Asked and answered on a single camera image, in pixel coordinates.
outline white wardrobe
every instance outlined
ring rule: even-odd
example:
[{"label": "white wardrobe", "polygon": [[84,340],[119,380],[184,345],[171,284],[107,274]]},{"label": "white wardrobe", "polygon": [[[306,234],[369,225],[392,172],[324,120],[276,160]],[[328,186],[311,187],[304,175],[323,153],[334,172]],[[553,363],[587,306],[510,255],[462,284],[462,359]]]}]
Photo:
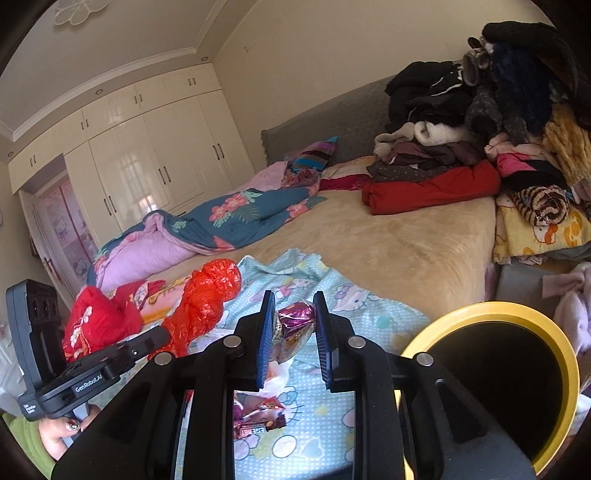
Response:
[{"label": "white wardrobe", "polygon": [[10,162],[13,192],[60,153],[99,247],[153,210],[181,215],[254,175],[211,64],[127,86],[63,119]]}]

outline black gripper frame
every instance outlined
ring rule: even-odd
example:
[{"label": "black gripper frame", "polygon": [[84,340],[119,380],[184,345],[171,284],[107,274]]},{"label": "black gripper frame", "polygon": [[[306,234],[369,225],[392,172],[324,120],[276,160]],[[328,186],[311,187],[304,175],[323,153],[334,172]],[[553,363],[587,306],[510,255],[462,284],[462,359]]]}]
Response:
[{"label": "black gripper frame", "polygon": [[267,291],[261,312],[242,317],[232,336],[201,353],[156,355],[74,442],[51,478],[79,480],[80,472],[85,480],[174,478],[187,392],[193,391],[183,479],[233,479],[233,391],[264,386],[274,315],[275,297]]},{"label": "black gripper frame", "polygon": [[[314,296],[327,389],[355,392],[354,480],[535,480],[531,461],[427,353],[405,358],[355,335]],[[394,392],[398,393],[397,406]]]}]

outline ceiling decoration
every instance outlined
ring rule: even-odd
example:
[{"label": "ceiling decoration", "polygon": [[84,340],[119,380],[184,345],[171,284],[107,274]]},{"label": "ceiling decoration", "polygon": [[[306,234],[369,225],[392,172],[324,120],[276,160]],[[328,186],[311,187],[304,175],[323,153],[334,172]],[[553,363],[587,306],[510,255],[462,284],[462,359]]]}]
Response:
[{"label": "ceiling decoration", "polygon": [[103,10],[110,0],[59,0],[56,4],[55,25],[70,22],[80,25],[92,12]]}]

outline yellow blanket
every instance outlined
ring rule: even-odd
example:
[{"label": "yellow blanket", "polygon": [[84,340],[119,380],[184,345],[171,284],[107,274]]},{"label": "yellow blanket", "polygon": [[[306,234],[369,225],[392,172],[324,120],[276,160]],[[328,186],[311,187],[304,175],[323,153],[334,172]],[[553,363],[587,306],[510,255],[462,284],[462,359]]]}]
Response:
[{"label": "yellow blanket", "polygon": [[496,204],[493,256],[497,263],[509,263],[510,257],[538,255],[591,241],[591,223],[573,206],[568,217],[558,225],[532,226],[506,194],[499,195]]}]

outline purple candy wrapper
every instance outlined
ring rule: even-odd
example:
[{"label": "purple candy wrapper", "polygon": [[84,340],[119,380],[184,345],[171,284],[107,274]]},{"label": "purple candy wrapper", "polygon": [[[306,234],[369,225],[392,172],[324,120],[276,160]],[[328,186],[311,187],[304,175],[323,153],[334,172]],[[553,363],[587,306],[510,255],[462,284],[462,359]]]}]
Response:
[{"label": "purple candy wrapper", "polygon": [[287,362],[308,341],[316,327],[314,305],[302,300],[277,312],[273,331],[271,360]]}]

